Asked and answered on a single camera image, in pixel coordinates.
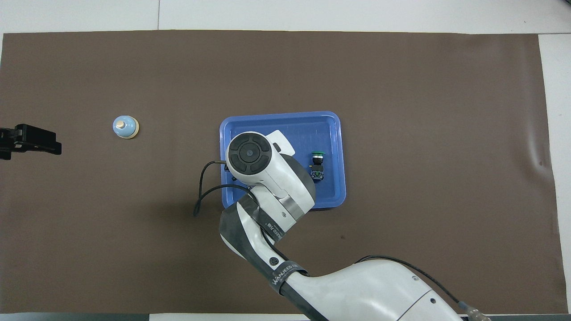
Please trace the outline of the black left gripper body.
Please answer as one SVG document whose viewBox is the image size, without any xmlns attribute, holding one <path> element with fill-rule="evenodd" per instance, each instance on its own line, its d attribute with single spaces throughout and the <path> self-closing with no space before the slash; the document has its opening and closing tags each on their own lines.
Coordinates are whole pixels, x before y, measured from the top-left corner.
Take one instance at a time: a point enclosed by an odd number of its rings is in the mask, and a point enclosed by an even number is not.
<svg viewBox="0 0 571 321">
<path fill-rule="evenodd" d="M 0 128 L 0 159 L 10 160 L 12 152 L 16 148 L 14 136 L 16 129 Z"/>
</svg>

